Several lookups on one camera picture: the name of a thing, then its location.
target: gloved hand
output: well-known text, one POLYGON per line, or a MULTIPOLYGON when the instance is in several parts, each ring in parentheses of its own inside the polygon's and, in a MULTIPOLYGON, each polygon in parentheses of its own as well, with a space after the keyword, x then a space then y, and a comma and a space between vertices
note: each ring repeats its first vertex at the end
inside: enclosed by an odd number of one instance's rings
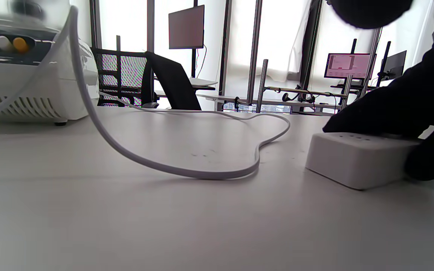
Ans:
MULTIPOLYGON (((434 125, 434 45, 421 63, 331 117, 323 131, 416 138, 429 125, 434 125)), ((405 172, 416 180, 434 180, 434 132, 410 153, 405 172)))

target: office chair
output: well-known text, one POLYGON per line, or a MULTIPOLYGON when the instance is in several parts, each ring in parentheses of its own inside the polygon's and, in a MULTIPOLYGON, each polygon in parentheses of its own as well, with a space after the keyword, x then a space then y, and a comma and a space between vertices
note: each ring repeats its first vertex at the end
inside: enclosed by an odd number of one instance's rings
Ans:
POLYGON ((202 110, 181 64, 152 52, 146 52, 145 57, 160 81, 172 109, 202 110))
MULTIPOLYGON (((157 95, 151 91, 151 67, 143 53, 92 48, 99 74, 100 91, 143 108, 157 108, 157 95)), ((123 103, 100 96, 98 106, 125 107, 123 103)))

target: headphones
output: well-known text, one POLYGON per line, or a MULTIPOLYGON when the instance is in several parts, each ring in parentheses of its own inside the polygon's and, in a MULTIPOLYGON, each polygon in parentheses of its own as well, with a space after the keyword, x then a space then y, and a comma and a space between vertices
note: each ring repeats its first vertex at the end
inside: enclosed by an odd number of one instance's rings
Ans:
POLYGON ((303 103, 315 103, 316 102, 316 98, 314 97, 314 95, 310 94, 310 98, 307 99, 306 96, 302 96, 301 94, 297 94, 296 97, 294 98, 289 98, 289 94, 288 93, 284 93, 284 95, 282 96, 282 101, 283 102, 289 102, 289 101, 294 101, 295 99, 298 99, 299 102, 303 103))

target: white power strip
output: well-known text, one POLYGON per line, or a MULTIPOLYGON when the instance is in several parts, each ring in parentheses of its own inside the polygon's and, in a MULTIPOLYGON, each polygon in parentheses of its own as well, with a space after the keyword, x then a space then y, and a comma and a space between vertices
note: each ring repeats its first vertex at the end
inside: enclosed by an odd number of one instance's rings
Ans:
POLYGON ((420 141, 349 132, 315 134, 306 168, 357 190, 402 180, 408 153, 420 141))

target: computer monitor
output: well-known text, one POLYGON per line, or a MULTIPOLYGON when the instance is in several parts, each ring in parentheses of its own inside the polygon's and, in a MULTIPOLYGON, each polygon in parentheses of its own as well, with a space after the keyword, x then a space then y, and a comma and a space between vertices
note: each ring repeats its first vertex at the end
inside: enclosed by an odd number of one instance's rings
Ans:
POLYGON ((205 6, 177 11, 168 15, 170 49, 203 48, 205 6))
POLYGON ((370 54, 368 53, 330 53, 327 56, 325 78, 365 79, 368 73, 370 54))
POLYGON ((396 79, 403 75, 405 70, 406 52, 407 51, 403 51, 401 53, 397 53, 396 55, 388 56, 386 64, 384 65, 384 76, 382 77, 381 81, 396 79))

